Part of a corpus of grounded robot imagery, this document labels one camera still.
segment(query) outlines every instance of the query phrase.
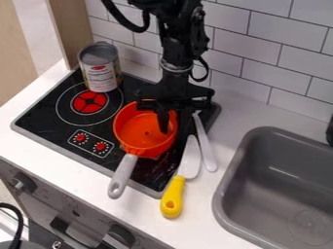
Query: white countertop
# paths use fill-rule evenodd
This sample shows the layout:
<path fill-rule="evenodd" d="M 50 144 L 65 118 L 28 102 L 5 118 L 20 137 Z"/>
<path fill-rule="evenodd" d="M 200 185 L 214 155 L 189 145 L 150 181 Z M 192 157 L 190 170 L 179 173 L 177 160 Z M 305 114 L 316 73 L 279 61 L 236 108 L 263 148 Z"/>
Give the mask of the white countertop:
<path fill-rule="evenodd" d="M 135 72 L 130 62 L 123 64 L 123 68 L 132 68 L 131 72 Z M 146 78 L 158 79 L 158 73 L 148 71 Z M 270 125 L 324 142 L 326 123 L 232 93 L 218 92 L 214 101 L 220 103 L 223 110 L 209 139 L 219 160 L 219 170 L 208 173 L 202 169 L 195 181 L 187 183 L 183 214 L 178 219 L 168 220 L 161 215 L 158 200 L 132 188 L 127 188 L 120 199 L 110 199 L 106 192 L 109 177 L 10 129 L 11 121 L 68 73 L 63 61 L 59 62 L 0 108 L 0 157 L 176 249 L 258 248 L 222 229 L 211 211 L 214 191 L 248 131 Z"/>

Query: red burner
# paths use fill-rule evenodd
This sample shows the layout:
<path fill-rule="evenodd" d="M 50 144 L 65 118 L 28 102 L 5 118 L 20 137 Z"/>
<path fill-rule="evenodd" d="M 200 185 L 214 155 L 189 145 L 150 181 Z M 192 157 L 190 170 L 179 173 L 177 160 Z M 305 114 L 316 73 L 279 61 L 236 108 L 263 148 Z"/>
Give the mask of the red burner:
<path fill-rule="evenodd" d="M 81 114 L 93 114 L 100 111 L 107 102 L 104 93 L 86 90 L 74 98 L 73 108 Z"/>

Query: white utensil handle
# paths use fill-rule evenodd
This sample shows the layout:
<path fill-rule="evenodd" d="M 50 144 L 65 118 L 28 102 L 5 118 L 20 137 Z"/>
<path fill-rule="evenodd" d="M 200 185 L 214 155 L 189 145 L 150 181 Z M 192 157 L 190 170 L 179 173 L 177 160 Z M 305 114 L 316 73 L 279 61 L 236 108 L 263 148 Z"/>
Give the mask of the white utensil handle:
<path fill-rule="evenodd" d="M 108 194 L 110 198 L 119 198 L 123 194 L 137 160 L 138 157 L 133 154 L 126 154 L 123 157 L 109 185 Z"/>
<path fill-rule="evenodd" d="M 196 124 L 197 133 L 198 133 L 199 141 L 200 141 L 200 147 L 201 147 L 202 153 L 203 153 L 204 166 L 209 172 L 215 172 L 217 170 L 218 166 L 217 166 L 215 155 L 213 154 L 212 148 L 208 141 L 207 134 L 204 131 L 203 123 L 202 123 L 199 115 L 196 113 L 193 114 L 193 119 Z"/>

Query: black cable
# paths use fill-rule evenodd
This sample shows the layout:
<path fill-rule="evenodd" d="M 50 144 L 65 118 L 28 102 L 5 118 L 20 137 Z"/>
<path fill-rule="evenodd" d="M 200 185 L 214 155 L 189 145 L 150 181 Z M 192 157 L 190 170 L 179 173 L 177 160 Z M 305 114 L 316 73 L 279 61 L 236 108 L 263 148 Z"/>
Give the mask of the black cable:
<path fill-rule="evenodd" d="M 190 76 L 196 82 L 203 82 L 203 81 L 205 81 L 208 78 L 208 75 L 209 75 L 209 66 L 208 66 L 207 62 L 205 62 L 205 60 L 201 56 L 198 58 L 198 61 L 203 65 L 203 67 L 205 69 L 205 75 L 202 78 L 195 78 L 193 76 L 193 72 L 191 71 Z"/>
<path fill-rule="evenodd" d="M 14 239 L 13 239 L 9 249 L 19 249 L 19 247 L 20 247 L 20 238 L 22 236 L 23 226 L 24 226 L 23 216 L 20 213 L 20 211 L 15 206 L 13 206 L 11 204 L 1 202 L 0 203 L 0 208 L 10 209 L 18 216 L 18 230 L 15 233 Z"/>
<path fill-rule="evenodd" d="M 103 5 L 105 6 L 106 10 L 125 28 L 133 31 L 135 33 L 143 33 L 145 32 L 150 25 L 150 16 L 148 10 L 142 11 L 142 18 L 143 18 L 143 26 L 140 27 L 130 20 L 125 18 L 125 16 L 118 10 L 117 6 L 110 0 L 101 0 Z"/>

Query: white subway tile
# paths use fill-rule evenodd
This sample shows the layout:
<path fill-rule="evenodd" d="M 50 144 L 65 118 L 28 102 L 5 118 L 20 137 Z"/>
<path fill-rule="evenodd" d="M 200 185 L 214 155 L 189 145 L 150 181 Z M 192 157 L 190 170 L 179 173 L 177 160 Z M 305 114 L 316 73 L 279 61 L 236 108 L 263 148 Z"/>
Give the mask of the white subway tile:
<path fill-rule="evenodd" d="M 249 11 L 203 2 L 206 11 L 205 24 L 238 33 L 246 33 Z"/>
<path fill-rule="evenodd" d="M 133 45 L 132 32 L 118 23 L 90 18 L 92 34 Z"/>
<path fill-rule="evenodd" d="M 333 82 L 314 78 L 308 96 L 333 104 Z"/>
<path fill-rule="evenodd" d="M 333 57 L 283 46 L 279 66 L 333 80 Z"/>
<path fill-rule="evenodd" d="M 110 40 L 110 39 L 106 39 L 104 37 L 100 37 L 100 36 L 97 36 L 97 35 L 93 35 L 93 41 L 94 42 L 107 42 L 109 44 L 113 44 L 113 41 Z"/>
<path fill-rule="evenodd" d="M 134 24 L 138 26 L 143 25 L 143 19 L 142 19 L 142 11 L 133 7 L 128 7 L 120 4 L 116 4 L 119 11 L 123 13 L 123 15 L 133 22 Z M 109 14 L 109 20 L 113 22 L 117 22 L 115 18 L 111 14 Z M 153 15 L 150 15 L 150 26 L 147 29 L 149 32 L 156 33 L 157 32 L 157 23 L 156 23 L 156 17 Z"/>
<path fill-rule="evenodd" d="M 216 29 L 214 48 L 221 52 L 276 64 L 280 44 Z"/>
<path fill-rule="evenodd" d="M 212 45 L 213 45 L 213 42 L 214 42 L 214 28 L 209 27 L 209 26 L 205 26 L 204 31 L 205 31 L 205 35 L 210 39 L 210 41 L 208 43 L 208 47 L 210 49 L 212 49 Z"/>
<path fill-rule="evenodd" d="M 326 31 L 314 24 L 252 13 L 249 35 L 319 52 Z"/>
<path fill-rule="evenodd" d="M 107 11 L 101 1 L 86 0 L 88 15 L 91 17 L 107 19 Z"/>
<path fill-rule="evenodd" d="M 206 74 L 206 71 L 203 67 L 195 65 L 193 68 L 193 76 L 195 78 L 202 78 Z M 190 83 L 193 83 L 198 86 L 209 87 L 210 84 L 211 71 L 208 72 L 208 78 L 203 82 L 196 82 L 190 77 Z"/>
<path fill-rule="evenodd" d="M 218 0 L 217 2 L 283 17 L 288 16 L 291 5 L 291 0 Z"/>
<path fill-rule="evenodd" d="M 138 64 L 150 66 L 159 69 L 159 58 L 157 53 L 144 51 L 133 46 L 125 45 L 122 43 L 113 43 L 118 51 L 119 57 L 133 61 Z"/>
<path fill-rule="evenodd" d="M 238 77 L 212 71 L 211 86 L 216 91 L 231 91 L 244 95 L 248 98 L 267 102 L 270 94 L 270 87 L 253 83 Z"/>
<path fill-rule="evenodd" d="M 322 52 L 333 55 L 333 29 L 332 28 L 328 32 L 328 36 L 327 36 L 325 46 L 324 46 Z"/>
<path fill-rule="evenodd" d="M 295 0 L 291 17 L 333 27 L 332 0 Z"/>
<path fill-rule="evenodd" d="M 269 104 L 324 122 L 333 113 L 333 105 L 279 89 L 272 90 Z"/>
<path fill-rule="evenodd" d="M 135 45 L 139 48 L 156 53 L 162 52 L 160 36 L 157 34 L 148 32 L 134 33 L 134 41 Z"/>
<path fill-rule="evenodd" d="M 241 74 L 242 58 L 227 53 L 209 50 L 203 54 L 203 59 L 211 69 L 239 76 Z"/>
<path fill-rule="evenodd" d="M 310 76 L 270 66 L 260 62 L 245 60 L 242 77 L 278 89 L 286 89 L 305 94 L 310 83 Z"/>
<path fill-rule="evenodd" d="M 122 71 L 133 77 L 157 83 L 162 78 L 162 71 L 121 58 Z"/>

